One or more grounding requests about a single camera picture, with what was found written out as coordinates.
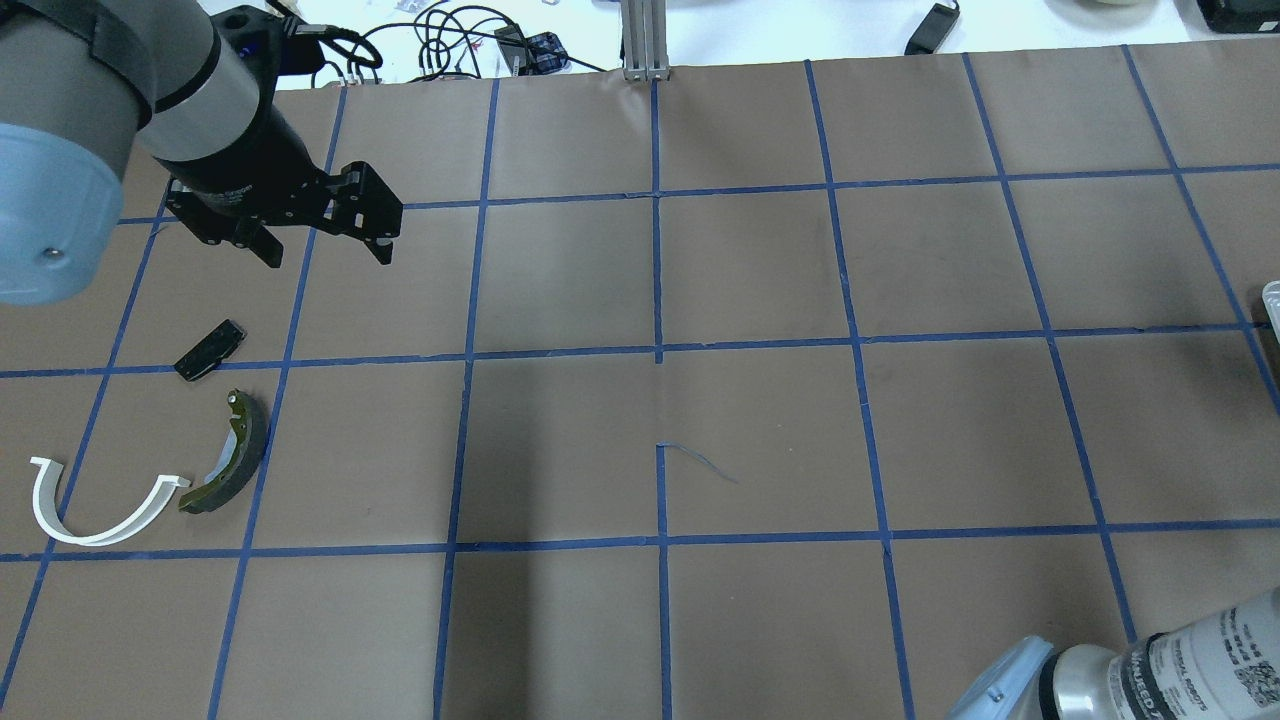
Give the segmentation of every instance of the metal post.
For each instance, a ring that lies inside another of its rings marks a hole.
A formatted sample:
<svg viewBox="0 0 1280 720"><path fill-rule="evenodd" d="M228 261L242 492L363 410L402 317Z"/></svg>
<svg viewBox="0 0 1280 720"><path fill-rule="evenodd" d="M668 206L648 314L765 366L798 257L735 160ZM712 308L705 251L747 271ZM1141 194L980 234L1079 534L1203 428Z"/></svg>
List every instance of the metal post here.
<svg viewBox="0 0 1280 720"><path fill-rule="evenodd" d="M667 79L667 0L622 0L622 55L628 81Z"/></svg>

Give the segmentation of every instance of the dark green curved object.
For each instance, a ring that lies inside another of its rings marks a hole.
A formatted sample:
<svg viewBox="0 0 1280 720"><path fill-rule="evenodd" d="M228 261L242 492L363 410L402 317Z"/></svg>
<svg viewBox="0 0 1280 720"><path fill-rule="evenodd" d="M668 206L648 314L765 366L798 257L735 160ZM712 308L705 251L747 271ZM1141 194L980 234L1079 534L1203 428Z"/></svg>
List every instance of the dark green curved object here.
<svg viewBox="0 0 1280 720"><path fill-rule="evenodd" d="M205 484L184 493L178 500L178 510L200 514L218 510L248 483L266 452L266 413L247 392L233 389L227 393L232 407L232 430L227 436L230 454L223 450L221 465L210 473Z"/></svg>

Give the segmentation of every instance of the white table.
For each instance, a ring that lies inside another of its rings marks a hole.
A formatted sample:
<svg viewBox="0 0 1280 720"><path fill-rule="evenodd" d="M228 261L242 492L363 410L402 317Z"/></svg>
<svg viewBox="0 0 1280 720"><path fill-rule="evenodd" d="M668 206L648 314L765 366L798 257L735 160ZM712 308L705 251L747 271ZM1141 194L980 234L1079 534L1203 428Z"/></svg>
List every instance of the white table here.
<svg viewBox="0 0 1280 720"><path fill-rule="evenodd" d="M201 4L216 13L243 0L201 0ZM261 0L250 4L264 5ZM621 67L622 23L617 3L559 0L549 5L541 0L486 0L481 4L511 15L527 35L556 32L576 58L604 68ZM1094 0L961 0L961 4L960 22L943 44L943 53L1251 37L1210 31L1196 0L1144 0L1129 6ZM671 64L678 67L901 55L933 0L667 0L667 5ZM301 0L298 6L310 22L361 32L412 19L396 9L396 0ZM486 27L492 32L499 24ZM374 40L387 59L385 70L379 73L384 81L404 82L419 74L419 42L412 29L388 29ZM507 74L492 40L484 42L480 58L485 77ZM332 70L325 72L321 82L329 79L335 79ZM310 78L283 78L280 87L308 83Z"/></svg>

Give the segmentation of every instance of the qr code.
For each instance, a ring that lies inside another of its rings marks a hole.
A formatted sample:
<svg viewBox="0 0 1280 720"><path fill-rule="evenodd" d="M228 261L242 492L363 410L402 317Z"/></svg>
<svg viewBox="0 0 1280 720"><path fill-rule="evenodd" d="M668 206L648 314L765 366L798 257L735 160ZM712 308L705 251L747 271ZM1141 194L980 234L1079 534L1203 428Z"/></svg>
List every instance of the qr code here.
<svg viewBox="0 0 1280 720"><path fill-rule="evenodd" d="M1235 671L1244 689L1249 692L1258 707L1270 707L1280 702L1280 676L1270 662L1260 662Z"/></svg>

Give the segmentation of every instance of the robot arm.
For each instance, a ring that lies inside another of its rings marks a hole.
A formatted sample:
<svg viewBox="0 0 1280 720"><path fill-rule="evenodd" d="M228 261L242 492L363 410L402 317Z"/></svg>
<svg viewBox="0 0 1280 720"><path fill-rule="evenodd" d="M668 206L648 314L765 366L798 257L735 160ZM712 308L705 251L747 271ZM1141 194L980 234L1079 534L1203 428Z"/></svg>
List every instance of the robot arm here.
<svg viewBox="0 0 1280 720"><path fill-rule="evenodd" d="M323 63L319 31L196 0L0 0L0 302L83 290L123 205L134 137L173 173L165 204L201 241L279 266L265 225L311 225L390 263L403 205L376 172L316 168L273 104Z"/></svg>

